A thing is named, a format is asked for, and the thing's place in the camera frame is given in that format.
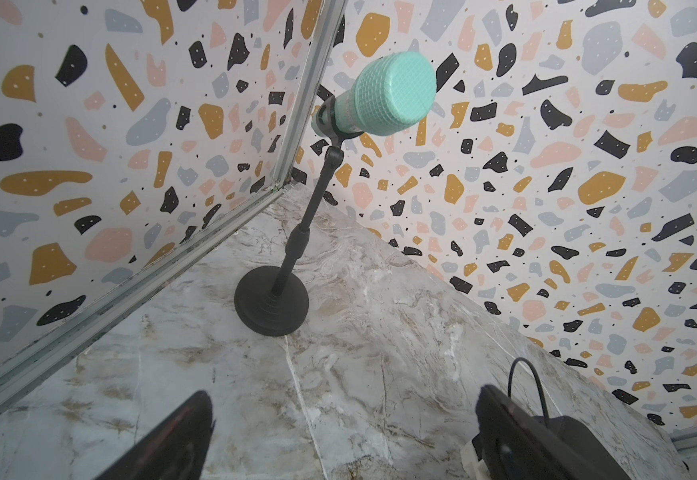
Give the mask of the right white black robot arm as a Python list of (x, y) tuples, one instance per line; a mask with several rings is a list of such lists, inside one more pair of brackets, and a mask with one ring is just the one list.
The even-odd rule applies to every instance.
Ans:
[[(511, 398), (514, 371), (525, 364), (534, 379), (541, 414)], [(481, 388), (475, 406), (479, 433), (460, 449), (470, 479), (626, 479), (628, 475), (582, 422), (550, 417), (539, 375), (525, 358), (513, 360), (506, 392)]]

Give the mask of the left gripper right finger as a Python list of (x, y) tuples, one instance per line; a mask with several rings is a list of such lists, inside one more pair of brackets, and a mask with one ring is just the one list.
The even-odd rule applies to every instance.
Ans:
[(569, 477), (558, 438), (498, 388), (480, 390), (475, 413), (481, 458), (493, 479)]

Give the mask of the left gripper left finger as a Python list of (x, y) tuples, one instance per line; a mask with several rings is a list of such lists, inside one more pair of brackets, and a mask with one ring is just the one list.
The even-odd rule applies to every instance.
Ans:
[(196, 391), (98, 480), (200, 479), (212, 433), (212, 400)]

